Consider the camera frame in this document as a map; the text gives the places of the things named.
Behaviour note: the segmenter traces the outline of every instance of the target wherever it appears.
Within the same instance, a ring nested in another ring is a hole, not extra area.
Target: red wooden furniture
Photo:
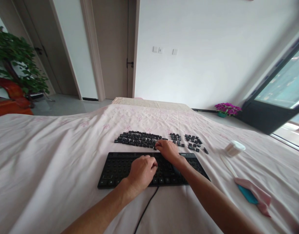
[[[5,114],[33,115],[29,108],[30,102],[24,97],[22,89],[17,84],[11,80],[0,78],[0,86],[7,91],[10,98],[0,98],[0,116]]]

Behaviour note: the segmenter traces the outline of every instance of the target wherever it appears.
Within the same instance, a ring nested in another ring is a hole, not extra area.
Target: keyboard cable
[[[157,193],[158,188],[159,188],[159,187],[157,187],[157,189],[156,189],[156,191],[154,192],[153,196],[150,198],[149,202],[147,203],[147,205],[146,205],[146,207],[145,207],[145,209],[144,209],[144,211],[143,211],[143,214],[141,215],[141,218],[139,219],[139,222],[137,223],[137,226],[136,226],[136,229],[135,229],[135,231],[134,231],[134,234],[137,233],[137,228],[139,227],[139,224],[140,224],[140,222],[141,222],[141,220],[142,220],[142,218],[143,218],[143,215],[144,215],[144,213],[145,213],[147,207],[149,206],[150,201],[153,199],[153,197],[154,197],[155,194]]]

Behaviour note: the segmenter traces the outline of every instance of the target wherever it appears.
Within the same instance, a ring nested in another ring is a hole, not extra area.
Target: pink floral bed sheet
[[[213,184],[264,233],[299,233],[298,155],[269,136],[194,112],[117,104],[71,116],[0,117],[0,233],[64,230],[109,193],[97,189],[108,152],[154,152],[114,143],[129,130],[165,138],[171,132],[199,136],[209,155],[202,150],[195,154]],[[271,195],[271,218],[246,201],[221,161],[230,140],[246,146],[228,160],[238,177]],[[179,151],[191,152],[187,147]],[[154,191],[147,188],[127,205],[105,233],[133,233]],[[138,233],[220,232],[189,186],[159,188],[138,228]]]

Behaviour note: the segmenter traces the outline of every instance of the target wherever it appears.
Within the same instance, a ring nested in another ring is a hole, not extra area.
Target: black keyboard
[[[111,189],[115,188],[123,178],[126,178],[131,169],[131,163],[142,155],[149,155],[155,157],[158,168],[153,177],[149,187],[156,186],[179,186],[188,185],[186,179],[181,173],[168,162],[161,153],[108,153],[102,175],[100,177],[98,188],[99,189]],[[202,168],[198,159],[194,153],[180,153],[189,164],[200,174],[206,177],[209,181],[209,177]]]

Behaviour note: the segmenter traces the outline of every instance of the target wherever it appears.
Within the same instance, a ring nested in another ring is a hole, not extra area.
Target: forearm
[[[136,196],[137,192],[129,185],[129,181],[123,179],[112,192],[81,215],[63,234],[103,233],[116,215]]]
[[[224,233],[260,233],[259,229],[217,187],[192,168],[185,158],[181,157],[175,167]]]

